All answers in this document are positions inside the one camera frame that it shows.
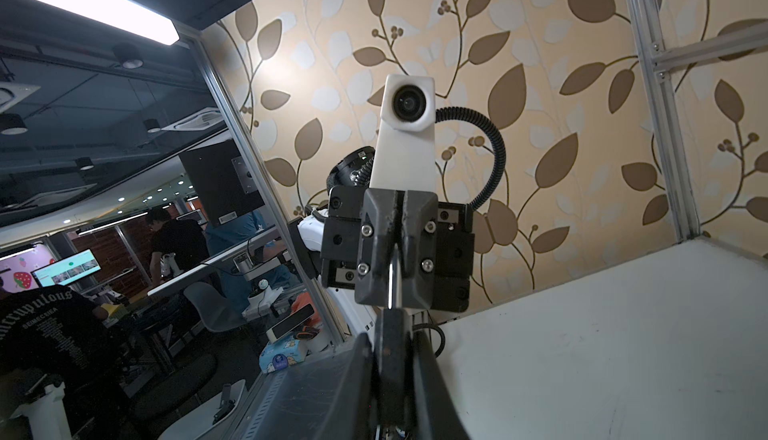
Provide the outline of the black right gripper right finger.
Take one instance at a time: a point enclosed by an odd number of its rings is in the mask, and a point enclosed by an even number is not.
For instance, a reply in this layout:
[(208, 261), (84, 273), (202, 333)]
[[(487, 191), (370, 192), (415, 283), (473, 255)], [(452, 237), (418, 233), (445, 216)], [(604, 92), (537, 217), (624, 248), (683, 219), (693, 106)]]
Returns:
[(413, 334), (412, 350), (415, 439), (468, 440), (426, 333)]

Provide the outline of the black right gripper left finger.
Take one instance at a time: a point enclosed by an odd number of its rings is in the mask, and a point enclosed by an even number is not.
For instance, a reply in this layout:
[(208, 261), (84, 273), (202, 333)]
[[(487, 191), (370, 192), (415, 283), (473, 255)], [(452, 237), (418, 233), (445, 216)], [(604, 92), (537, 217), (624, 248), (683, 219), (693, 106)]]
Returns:
[(267, 374), (251, 405), (253, 439), (374, 439), (369, 337)]

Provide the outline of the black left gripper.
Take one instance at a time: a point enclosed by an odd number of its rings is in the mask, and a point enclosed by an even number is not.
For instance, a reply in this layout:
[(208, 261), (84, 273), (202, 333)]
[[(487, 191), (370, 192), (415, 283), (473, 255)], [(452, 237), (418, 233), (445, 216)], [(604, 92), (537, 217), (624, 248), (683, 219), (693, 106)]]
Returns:
[(357, 303), (386, 307), (390, 287), (416, 310), (468, 309), (473, 271), (470, 205), (434, 192), (337, 186), (330, 191), (321, 282), (350, 289)]

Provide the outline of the black padlock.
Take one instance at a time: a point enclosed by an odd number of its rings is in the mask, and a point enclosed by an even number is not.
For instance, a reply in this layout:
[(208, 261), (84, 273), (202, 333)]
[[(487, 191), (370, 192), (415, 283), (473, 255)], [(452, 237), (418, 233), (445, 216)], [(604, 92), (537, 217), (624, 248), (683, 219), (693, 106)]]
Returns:
[(402, 301), (402, 255), (394, 246), (388, 271), (388, 302), (377, 327), (378, 408), (380, 433), (394, 439), (410, 418), (410, 318)]

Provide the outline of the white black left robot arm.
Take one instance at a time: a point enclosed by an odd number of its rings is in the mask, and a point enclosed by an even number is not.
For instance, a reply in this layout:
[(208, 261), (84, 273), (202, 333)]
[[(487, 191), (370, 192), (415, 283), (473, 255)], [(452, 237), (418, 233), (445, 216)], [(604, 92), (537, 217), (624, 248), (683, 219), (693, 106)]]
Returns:
[(470, 303), (475, 220), (491, 199), (506, 166), (505, 143), (484, 114), (450, 106), (437, 122), (463, 121), (491, 144), (492, 174), (468, 203), (439, 200), (434, 192), (376, 188), (374, 152), (360, 148), (328, 178), (328, 208), (298, 225), (309, 250), (319, 253), (318, 279), (332, 294), (353, 334), (374, 334), (377, 311), (465, 312)]

